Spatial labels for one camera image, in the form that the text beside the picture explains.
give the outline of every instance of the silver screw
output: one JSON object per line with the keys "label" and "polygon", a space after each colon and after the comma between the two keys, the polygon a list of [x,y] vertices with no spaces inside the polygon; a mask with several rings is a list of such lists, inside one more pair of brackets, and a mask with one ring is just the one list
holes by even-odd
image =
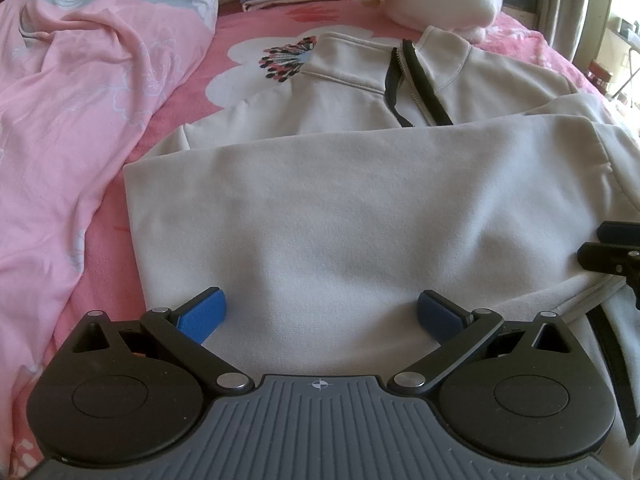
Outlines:
{"label": "silver screw", "polygon": [[418,372],[400,372],[394,377],[394,382],[405,388],[420,388],[426,381],[424,375]]}
{"label": "silver screw", "polygon": [[249,377],[245,374],[228,372],[218,377],[218,386],[227,390],[240,390],[249,384]]}

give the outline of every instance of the gray gripper base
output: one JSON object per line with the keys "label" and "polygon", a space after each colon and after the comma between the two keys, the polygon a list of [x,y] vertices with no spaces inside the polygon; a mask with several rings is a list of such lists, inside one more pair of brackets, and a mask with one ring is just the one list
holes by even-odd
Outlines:
{"label": "gray gripper base", "polygon": [[48,460],[30,479],[620,480],[594,456],[551,467],[491,460],[450,436],[426,402],[374,377],[290,376],[217,400],[190,438],[148,462],[90,470]]}

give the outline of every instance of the crosshair symbol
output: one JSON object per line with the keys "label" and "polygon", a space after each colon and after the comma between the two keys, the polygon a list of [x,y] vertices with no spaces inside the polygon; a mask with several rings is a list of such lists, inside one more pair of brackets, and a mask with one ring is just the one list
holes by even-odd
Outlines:
{"label": "crosshair symbol", "polygon": [[324,379],[316,379],[315,381],[309,384],[311,384],[314,388],[317,388],[318,390],[322,390],[323,388],[331,386],[331,383],[328,383]]}

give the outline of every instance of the gray curtain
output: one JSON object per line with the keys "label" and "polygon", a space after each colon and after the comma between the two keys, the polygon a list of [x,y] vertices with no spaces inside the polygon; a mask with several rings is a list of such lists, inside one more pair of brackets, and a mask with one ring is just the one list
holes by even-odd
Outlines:
{"label": "gray curtain", "polygon": [[539,0],[538,30],[569,61],[578,48],[589,0]]}

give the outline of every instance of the black circular joint cover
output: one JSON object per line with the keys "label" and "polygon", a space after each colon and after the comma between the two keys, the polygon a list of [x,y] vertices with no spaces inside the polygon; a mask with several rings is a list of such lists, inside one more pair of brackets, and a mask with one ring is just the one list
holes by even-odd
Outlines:
{"label": "black circular joint cover", "polygon": [[489,456],[519,463],[563,462],[597,450],[615,415],[609,390],[595,368],[572,368],[571,359],[559,364],[540,352],[452,373],[438,393],[450,429]]}
{"label": "black circular joint cover", "polygon": [[135,462],[175,443],[200,416],[200,385],[175,365],[137,356],[78,365],[49,374],[29,400],[31,429],[54,456],[92,465]]}

